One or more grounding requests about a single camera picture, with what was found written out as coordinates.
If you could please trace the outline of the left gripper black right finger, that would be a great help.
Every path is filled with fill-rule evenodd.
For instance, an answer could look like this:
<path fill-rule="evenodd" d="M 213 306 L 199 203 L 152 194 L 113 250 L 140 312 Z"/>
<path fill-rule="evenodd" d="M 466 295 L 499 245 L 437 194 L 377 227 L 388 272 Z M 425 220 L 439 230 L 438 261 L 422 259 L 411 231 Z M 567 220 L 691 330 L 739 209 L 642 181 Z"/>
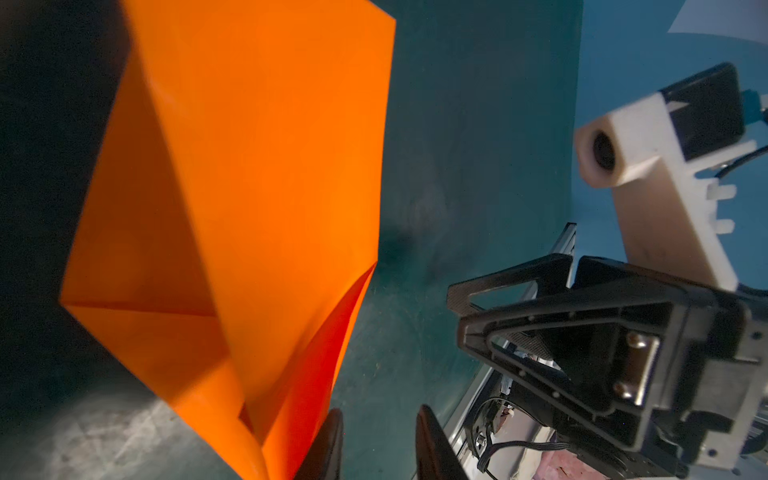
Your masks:
<path fill-rule="evenodd" d="M 422 405 L 415 430 L 416 478 L 418 480 L 467 480 L 434 412 Z"/>

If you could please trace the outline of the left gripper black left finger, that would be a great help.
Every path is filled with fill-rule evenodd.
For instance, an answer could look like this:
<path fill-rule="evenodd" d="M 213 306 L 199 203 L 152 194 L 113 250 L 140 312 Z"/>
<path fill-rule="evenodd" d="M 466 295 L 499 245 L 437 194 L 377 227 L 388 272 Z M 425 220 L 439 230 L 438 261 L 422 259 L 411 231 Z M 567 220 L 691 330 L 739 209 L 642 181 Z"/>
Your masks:
<path fill-rule="evenodd" d="M 343 438 L 343 414 L 334 408 L 328 412 L 294 479 L 340 480 Z"/>

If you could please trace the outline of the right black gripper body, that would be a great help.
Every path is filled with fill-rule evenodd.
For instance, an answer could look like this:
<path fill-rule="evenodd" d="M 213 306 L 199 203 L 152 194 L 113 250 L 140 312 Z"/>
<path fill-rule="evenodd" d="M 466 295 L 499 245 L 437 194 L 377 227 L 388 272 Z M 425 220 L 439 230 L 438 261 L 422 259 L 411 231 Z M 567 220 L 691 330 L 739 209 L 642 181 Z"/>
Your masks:
<path fill-rule="evenodd" d="M 767 440 L 767 297 L 598 257 L 554 300 L 552 394 L 572 436 L 684 474 L 728 470 Z"/>

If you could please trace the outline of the orange square paper sheet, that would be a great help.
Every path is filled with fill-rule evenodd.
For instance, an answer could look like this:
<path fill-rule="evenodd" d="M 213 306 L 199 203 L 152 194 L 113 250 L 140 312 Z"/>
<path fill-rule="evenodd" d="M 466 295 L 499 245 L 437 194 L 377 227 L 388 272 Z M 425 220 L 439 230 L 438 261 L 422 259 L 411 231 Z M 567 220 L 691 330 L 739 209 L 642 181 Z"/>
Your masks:
<path fill-rule="evenodd" d="M 395 21 L 126 1 L 61 304 L 244 479 L 293 478 L 377 263 Z"/>

